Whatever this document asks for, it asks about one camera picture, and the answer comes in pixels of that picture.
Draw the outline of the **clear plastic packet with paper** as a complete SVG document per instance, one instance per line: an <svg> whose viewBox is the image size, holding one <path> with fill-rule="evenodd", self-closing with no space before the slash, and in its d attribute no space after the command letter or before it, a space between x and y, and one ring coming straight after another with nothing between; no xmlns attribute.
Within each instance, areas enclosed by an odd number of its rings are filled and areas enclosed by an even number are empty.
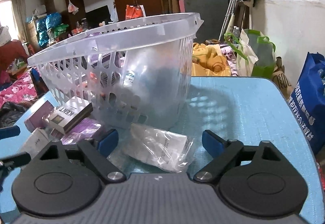
<svg viewBox="0 0 325 224"><path fill-rule="evenodd" d="M187 171L195 151L195 141L189 136L133 123L108 160L123 169L134 159L166 172L180 173Z"/></svg>

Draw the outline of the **yellow blanket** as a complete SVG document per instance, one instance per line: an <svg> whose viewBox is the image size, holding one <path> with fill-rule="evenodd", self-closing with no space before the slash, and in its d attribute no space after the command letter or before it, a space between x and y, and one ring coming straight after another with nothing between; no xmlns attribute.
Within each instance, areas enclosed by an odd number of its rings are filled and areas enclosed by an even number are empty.
<svg viewBox="0 0 325 224"><path fill-rule="evenodd" d="M196 77L231 76L228 60L218 44L193 44L191 75Z"/></svg>

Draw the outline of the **Kent cigarette box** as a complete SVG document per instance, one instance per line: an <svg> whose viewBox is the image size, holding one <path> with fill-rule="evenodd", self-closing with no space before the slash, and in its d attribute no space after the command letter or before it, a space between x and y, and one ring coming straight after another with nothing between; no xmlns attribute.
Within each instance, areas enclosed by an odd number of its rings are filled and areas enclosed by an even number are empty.
<svg viewBox="0 0 325 224"><path fill-rule="evenodd" d="M62 134L73 129L80 121L93 111L91 101L74 96L49 115L49 125Z"/></svg>

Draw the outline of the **window curtain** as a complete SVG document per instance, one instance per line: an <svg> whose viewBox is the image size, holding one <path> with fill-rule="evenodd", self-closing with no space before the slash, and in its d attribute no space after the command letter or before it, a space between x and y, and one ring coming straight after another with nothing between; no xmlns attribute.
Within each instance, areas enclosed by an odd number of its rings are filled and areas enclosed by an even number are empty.
<svg viewBox="0 0 325 224"><path fill-rule="evenodd" d="M18 38L21 42L27 42L28 36L26 31L26 5L25 0L11 0L13 14L18 29Z"/></svg>

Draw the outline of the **translucent white plastic basket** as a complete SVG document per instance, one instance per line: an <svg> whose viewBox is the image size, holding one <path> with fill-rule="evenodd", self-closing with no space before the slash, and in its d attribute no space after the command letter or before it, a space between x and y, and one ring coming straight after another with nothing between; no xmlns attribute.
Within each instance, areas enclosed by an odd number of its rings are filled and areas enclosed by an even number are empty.
<svg viewBox="0 0 325 224"><path fill-rule="evenodd" d="M191 81L198 13L141 17L97 27L28 58L59 104L91 101L93 117L123 129L132 123L168 129L178 120ZM141 84L124 87L127 70Z"/></svg>

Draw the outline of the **white green-handled tote bag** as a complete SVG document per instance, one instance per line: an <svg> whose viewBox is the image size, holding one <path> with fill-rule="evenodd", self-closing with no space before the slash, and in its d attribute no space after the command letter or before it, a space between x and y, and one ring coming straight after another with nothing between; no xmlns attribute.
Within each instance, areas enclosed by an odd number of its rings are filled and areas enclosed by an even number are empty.
<svg viewBox="0 0 325 224"><path fill-rule="evenodd" d="M276 66L276 46L269 37L257 30L241 30L240 36L224 34L226 43L237 53L239 76L270 79Z"/></svg>

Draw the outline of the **orange white hanging bag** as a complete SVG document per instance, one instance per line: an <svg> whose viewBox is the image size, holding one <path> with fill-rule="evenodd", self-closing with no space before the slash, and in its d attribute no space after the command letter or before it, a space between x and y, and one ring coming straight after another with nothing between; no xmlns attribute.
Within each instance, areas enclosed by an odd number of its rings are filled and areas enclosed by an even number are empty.
<svg viewBox="0 0 325 224"><path fill-rule="evenodd" d="M125 20L146 17L143 5L126 5Z"/></svg>

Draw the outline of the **pink floral bedding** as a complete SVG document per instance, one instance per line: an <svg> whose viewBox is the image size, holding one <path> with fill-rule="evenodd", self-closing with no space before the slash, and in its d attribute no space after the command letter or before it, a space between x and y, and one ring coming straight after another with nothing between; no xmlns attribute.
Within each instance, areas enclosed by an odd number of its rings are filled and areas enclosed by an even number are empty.
<svg viewBox="0 0 325 224"><path fill-rule="evenodd" d="M1 91L0 106L3 106L6 102L20 103L22 101L32 101L35 98L37 98L37 93L28 70L11 86Z"/></svg>

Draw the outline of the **blue plastic bags stack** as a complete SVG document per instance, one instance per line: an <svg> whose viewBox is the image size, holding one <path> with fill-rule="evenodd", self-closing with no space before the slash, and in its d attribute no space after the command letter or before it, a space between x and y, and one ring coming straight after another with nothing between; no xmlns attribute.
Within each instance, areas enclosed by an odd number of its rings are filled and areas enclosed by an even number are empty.
<svg viewBox="0 0 325 224"><path fill-rule="evenodd" d="M39 38L39 46L45 48L56 44L59 42L59 36L65 34L68 28L69 25L62 23L62 16L58 12L38 18L36 21L36 31Z"/></svg>

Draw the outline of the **small white box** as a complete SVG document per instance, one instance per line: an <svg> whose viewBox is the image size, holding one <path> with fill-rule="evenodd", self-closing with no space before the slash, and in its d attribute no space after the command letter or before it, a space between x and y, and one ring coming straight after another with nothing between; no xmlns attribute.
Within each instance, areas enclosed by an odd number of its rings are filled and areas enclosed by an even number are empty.
<svg viewBox="0 0 325 224"><path fill-rule="evenodd" d="M36 128L19 149L19 152L27 152L33 159L49 141L49 136L45 130Z"/></svg>

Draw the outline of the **blue woven shopping bag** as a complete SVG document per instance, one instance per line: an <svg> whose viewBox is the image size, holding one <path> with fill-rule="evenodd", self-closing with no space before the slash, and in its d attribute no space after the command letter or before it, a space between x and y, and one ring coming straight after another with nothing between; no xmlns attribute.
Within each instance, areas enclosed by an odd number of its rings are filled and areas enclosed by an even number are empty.
<svg viewBox="0 0 325 224"><path fill-rule="evenodd" d="M314 154L324 145L324 56L308 53L288 104Z"/></svg>

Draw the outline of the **black television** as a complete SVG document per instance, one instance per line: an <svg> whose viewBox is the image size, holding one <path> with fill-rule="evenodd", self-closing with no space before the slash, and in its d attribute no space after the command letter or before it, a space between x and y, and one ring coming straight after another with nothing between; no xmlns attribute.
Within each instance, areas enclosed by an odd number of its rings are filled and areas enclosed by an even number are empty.
<svg viewBox="0 0 325 224"><path fill-rule="evenodd" d="M105 5L92 11L86 12L86 19L88 22L88 26L91 29L99 27L99 24L103 21L105 22L105 24L108 24L109 22L111 22L111 16L108 6Z"/></svg>

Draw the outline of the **metal crutches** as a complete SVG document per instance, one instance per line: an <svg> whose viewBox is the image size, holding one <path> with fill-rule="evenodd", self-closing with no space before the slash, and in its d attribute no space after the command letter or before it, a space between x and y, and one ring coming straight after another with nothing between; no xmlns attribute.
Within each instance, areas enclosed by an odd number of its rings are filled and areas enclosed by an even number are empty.
<svg viewBox="0 0 325 224"><path fill-rule="evenodd" d="M237 3L237 0L229 0L228 8L227 8L225 18L223 21L223 25L221 27L221 31L220 31L220 35L219 35L219 42L221 42L221 40L223 39L224 33L226 32L226 30L228 28L230 18L235 11L236 3Z"/></svg>

